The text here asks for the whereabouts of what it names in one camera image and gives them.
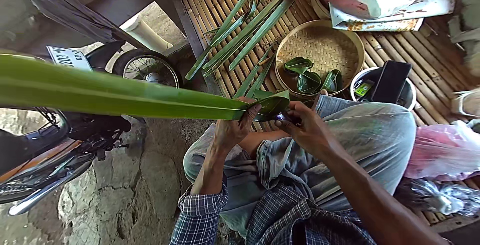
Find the round bamboo tray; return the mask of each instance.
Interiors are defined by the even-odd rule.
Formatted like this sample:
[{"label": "round bamboo tray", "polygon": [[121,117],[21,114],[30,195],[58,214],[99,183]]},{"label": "round bamboo tray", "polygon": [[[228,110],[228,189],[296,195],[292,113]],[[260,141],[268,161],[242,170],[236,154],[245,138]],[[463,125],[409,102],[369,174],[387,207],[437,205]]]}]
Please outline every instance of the round bamboo tray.
[{"label": "round bamboo tray", "polygon": [[325,8],[323,3],[320,0],[310,0],[315,14],[318,15],[320,19],[330,19],[330,11]]},{"label": "round bamboo tray", "polygon": [[289,32],[280,42],[275,57],[275,74],[284,89],[301,98],[314,98],[297,89],[297,76],[284,69],[285,62],[297,56],[310,59],[310,71],[324,81],[328,72],[338,69],[342,73],[343,88],[348,88],[353,77],[362,69],[365,50],[358,35],[352,31],[333,29],[331,21],[314,20],[303,23]]}]

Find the bamboo mat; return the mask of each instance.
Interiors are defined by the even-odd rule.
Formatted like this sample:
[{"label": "bamboo mat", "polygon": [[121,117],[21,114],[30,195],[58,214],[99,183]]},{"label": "bamboo mat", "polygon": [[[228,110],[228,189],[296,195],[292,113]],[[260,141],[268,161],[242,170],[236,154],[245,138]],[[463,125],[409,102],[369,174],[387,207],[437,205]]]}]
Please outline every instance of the bamboo mat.
[{"label": "bamboo mat", "polygon": [[[204,33],[220,27],[238,0],[182,1],[205,48],[213,35],[204,35]],[[258,4],[255,15],[270,1],[263,0]],[[242,15],[245,10],[248,10],[246,5],[239,11],[239,14]],[[234,71],[230,71],[228,68],[238,51],[213,73],[223,95],[231,98],[235,94],[270,44],[278,38],[284,37],[298,25],[315,19],[318,19],[318,16],[315,14],[310,0],[295,0],[288,11]],[[213,48],[208,54],[208,58],[211,59],[212,55],[220,51],[247,23],[241,24],[226,40]],[[442,18],[433,17],[426,19],[420,31],[358,33],[365,46],[364,68],[382,66],[387,60],[412,64],[413,69],[409,78],[417,88],[417,103],[412,113],[418,126],[449,124],[459,119],[466,121],[464,117],[450,112],[452,92],[466,90],[480,83],[478,79],[472,78],[462,65],[464,53],[450,43],[446,36],[447,32],[448,29]],[[267,75],[261,87],[262,90],[273,92],[282,90],[273,68],[274,66]],[[256,131],[277,129],[273,122],[254,123],[253,128]],[[480,187],[480,179],[466,180],[465,183],[472,188]],[[451,217],[432,212],[415,211],[415,213],[428,225]]]}]

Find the license plate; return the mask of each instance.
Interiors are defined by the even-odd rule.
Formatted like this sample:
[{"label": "license plate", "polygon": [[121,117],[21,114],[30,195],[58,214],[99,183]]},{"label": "license plate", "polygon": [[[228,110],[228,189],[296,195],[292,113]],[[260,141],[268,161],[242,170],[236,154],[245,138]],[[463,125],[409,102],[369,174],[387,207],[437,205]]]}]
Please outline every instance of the license plate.
[{"label": "license plate", "polygon": [[56,46],[47,46],[46,48],[55,64],[93,71],[84,54],[80,51]]}]

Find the green leaf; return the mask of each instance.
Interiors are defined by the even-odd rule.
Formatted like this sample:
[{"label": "green leaf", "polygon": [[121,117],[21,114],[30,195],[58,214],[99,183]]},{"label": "green leaf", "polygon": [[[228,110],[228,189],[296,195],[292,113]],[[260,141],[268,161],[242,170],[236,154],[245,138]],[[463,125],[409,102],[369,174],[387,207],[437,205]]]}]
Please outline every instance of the green leaf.
[{"label": "green leaf", "polygon": [[204,35],[205,35],[205,34],[210,34],[210,33],[216,33],[218,30],[219,30],[219,27],[214,28],[214,29],[211,29],[211,30],[209,30],[209,31],[207,31],[207,32],[204,32]]},{"label": "green leaf", "polygon": [[321,89],[326,89],[328,92],[337,92],[342,89],[342,74],[339,70],[333,69],[325,78]]},{"label": "green leaf", "polygon": [[267,98],[268,96],[274,95],[274,93],[271,91],[265,91],[261,89],[256,89],[253,93],[254,93],[254,99],[256,100],[264,99],[264,98]]},{"label": "green leaf", "polygon": [[298,77],[298,91],[304,94],[315,94],[320,91],[322,79],[315,72],[305,71]]},{"label": "green leaf", "polygon": [[262,72],[260,73],[260,75],[257,77],[255,82],[251,85],[251,87],[250,87],[247,95],[245,95],[245,97],[252,98],[255,90],[260,89],[260,86],[263,83],[263,81],[265,80],[265,77],[267,77],[268,71],[270,70],[270,67],[272,66],[273,63],[275,63],[275,58],[271,58],[268,61],[268,63],[265,65],[265,67],[262,70]]},{"label": "green leaf", "polygon": [[268,52],[270,52],[270,50],[272,49],[272,47],[275,45],[275,43],[272,43],[268,49],[265,51],[265,53],[263,54],[263,56],[261,57],[261,59],[258,61],[258,63],[255,65],[255,67],[250,71],[250,73],[248,74],[248,76],[245,78],[245,80],[243,81],[242,85],[240,85],[240,88],[237,90],[237,92],[235,93],[235,95],[233,95],[233,98],[234,99],[237,99],[238,97],[240,96],[243,96],[245,95],[245,93],[247,92],[247,89],[251,83],[251,81],[254,79],[255,75],[257,74],[258,70],[260,69],[260,64],[267,59],[267,56],[268,56]]},{"label": "green leaf", "polygon": [[195,64],[192,66],[192,68],[189,70],[187,75],[185,76],[185,79],[191,80],[194,75],[204,66],[204,63],[206,61],[208,53],[212,50],[213,47],[217,46],[221,41],[223,41],[234,29],[236,29],[238,26],[240,26],[241,23],[243,23],[246,19],[247,16],[249,15],[248,13],[245,13],[242,17],[237,19],[234,23],[231,23],[234,16],[237,14],[237,12],[242,8],[243,4],[247,0],[238,0],[237,4],[233,7],[233,9],[230,11],[230,14],[226,17],[225,21],[223,22],[222,26],[218,28],[216,31],[214,37],[210,42],[208,43],[207,48],[201,53],[200,57],[198,57],[197,61]]},{"label": "green leaf", "polygon": [[288,90],[281,91],[267,98],[258,100],[249,105],[261,104],[262,108],[255,117],[255,121],[273,120],[279,113],[286,110],[290,103],[290,94]]},{"label": "green leaf", "polygon": [[273,0],[270,2],[247,24],[245,28],[242,29],[239,34],[237,34],[237,36],[235,36],[211,60],[209,60],[208,63],[203,66],[203,68],[206,70],[203,76],[212,74],[235,51],[237,51],[245,41],[248,40],[248,43],[230,64],[230,70],[234,70],[240,61],[247,55],[247,53],[252,50],[252,48],[260,41],[260,39],[270,30],[270,28],[273,27],[279,17],[285,13],[293,1],[294,0]]},{"label": "green leaf", "polygon": [[285,70],[290,70],[299,75],[303,75],[308,69],[313,66],[311,60],[303,58],[303,57],[295,57],[284,64]]},{"label": "green leaf", "polygon": [[[226,120],[240,119],[249,106],[204,92],[11,55],[0,55],[0,66],[0,103],[3,105],[44,106],[106,115]],[[265,105],[261,119],[268,114],[267,107]]]},{"label": "green leaf", "polygon": [[248,43],[243,47],[240,53],[230,63],[230,70],[233,71],[240,61],[254,48],[254,46],[262,39],[265,34],[275,25],[279,18],[285,14],[288,8],[295,0],[282,0],[280,4],[274,9],[273,13],[267,18],[263,25],[255,32],[253,37],[248,40]]}]

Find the dark cloth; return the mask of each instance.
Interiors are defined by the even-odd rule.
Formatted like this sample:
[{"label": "dark cloth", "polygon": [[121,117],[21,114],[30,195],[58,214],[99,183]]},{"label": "dark cloth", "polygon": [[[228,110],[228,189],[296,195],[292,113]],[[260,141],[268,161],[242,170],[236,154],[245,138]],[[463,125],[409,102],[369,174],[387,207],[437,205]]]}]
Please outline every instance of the dark cloth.
[{"label": "dark cloth", "polygon": [[102,43],[115,41],[117,28],[79,0],[31,0],[42,14]]}]

